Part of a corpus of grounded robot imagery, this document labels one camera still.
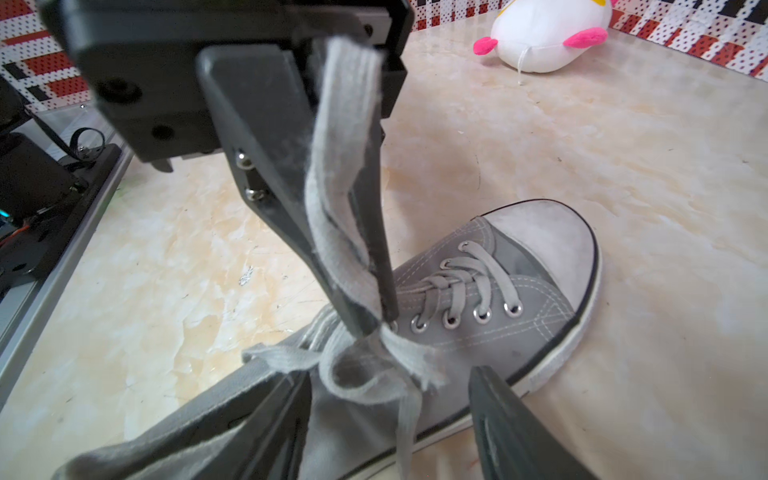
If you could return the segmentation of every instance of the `pink ear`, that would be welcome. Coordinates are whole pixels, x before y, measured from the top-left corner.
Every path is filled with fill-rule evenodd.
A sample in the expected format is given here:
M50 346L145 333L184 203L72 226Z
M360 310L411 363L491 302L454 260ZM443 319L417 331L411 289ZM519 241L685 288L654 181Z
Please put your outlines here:
M566 47L590 48L593 45L599 45L608 39L608 32L605 28L588 28L578 32L563 42Z
M472 49L475 55L487 55L496 48L498 40L494 40L491 37L483 37L475 42L475 47Z

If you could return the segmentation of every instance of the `black cable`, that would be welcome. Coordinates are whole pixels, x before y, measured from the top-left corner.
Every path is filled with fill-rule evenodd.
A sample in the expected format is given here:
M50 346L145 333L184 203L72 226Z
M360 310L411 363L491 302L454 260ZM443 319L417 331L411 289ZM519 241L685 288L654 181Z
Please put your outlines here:
M93 130L94 132L101 135L101 146L99 148L104 148L107 145L107 138L104 136L101 130L97 130L96 128L91 128L91 127L83 127L74 131L74 133L72 134L72 138L69 141L69 147L74 151L78 151L78 147L80 146L79 145L80 136L83 134L83 132L86 132L89 130Z
M37 116L37 115L35 115L34 113L32 113L32 112L29 112L29 114L31 115L31 117L32 117L32 120L34 120L34 121L35 121L35 123L36 123L36 124L37 124L37 125L38 125L38 126L39 126L39 127L42 129L42 130L43 130L43 133L45 133L45 135L46 135L48 138L50 138L50 139L51 139L51 141L52 141L53 143L55 143L57 147L61 148L61 151L63 151L64 153L66 153L67 155L69 155L69 156L70 156L70 157L72 157L72 158L77 158L77 159L79 159L79 158L80 158L80 157L78 156L78 154L77 154L77 153L75 153L75 152L74 152L74 151L73 151L73 150L72 150L72 149L69 147L69 145L67 145L66 143L64 143L64 141L61 139L61 137L59 137L59 136L58 136L58 134L57 134L57 133L56 133L56 132L53 130L53 128L50 128L50 127L48 126L48 124L46 124L46 123L45 123L43 120L41 120L41 119L40 119L40 117L38 117L38 116Z

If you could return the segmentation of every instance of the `shoe toe cap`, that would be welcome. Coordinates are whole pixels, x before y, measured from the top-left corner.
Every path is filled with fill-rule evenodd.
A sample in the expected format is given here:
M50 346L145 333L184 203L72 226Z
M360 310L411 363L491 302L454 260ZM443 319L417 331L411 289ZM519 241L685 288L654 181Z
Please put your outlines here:
M591 229L579 214L554 200L530 200L483 217L536 257L578 310L598 254Z

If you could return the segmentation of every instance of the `metal eyelet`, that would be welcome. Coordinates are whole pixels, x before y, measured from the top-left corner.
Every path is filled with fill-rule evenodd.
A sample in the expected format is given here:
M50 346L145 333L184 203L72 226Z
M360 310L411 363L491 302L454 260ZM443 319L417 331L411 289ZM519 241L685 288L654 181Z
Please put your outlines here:
M414 316L411 319L411 331L416 334L424 333L427 330L427 327L429 326L429 320L419 325L420 319L421 319L421 315Z
M504 313L506 313L507 316L511 318L518 318L520 315L523 314L523 304L518 303L517 305L513 305L512 308L509 308L509 305L505 303Z
M462 318L454 318L448 316L448 310L442 313L442 325L449 330L458 328L458 325L462 322Z
M475 309L472 311L472 315L475 316L475 320L477 320L477 322L480 325L485 325L486 323L491 321L491 309L488 309L487 312L480 315L478 313L478 307L476 306Z

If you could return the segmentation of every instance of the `screw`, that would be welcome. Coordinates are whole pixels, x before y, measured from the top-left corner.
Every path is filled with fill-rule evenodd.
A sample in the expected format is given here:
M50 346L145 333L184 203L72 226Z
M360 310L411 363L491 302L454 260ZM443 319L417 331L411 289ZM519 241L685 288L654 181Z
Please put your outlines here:
M266 197L266 190L251 190L250 188L245 189L245 198L252 202L262 201L264 200L264 197Z
M235 152L235 163L241 170L253 170L255 168L253 162L250 161L250 158L242 150Z

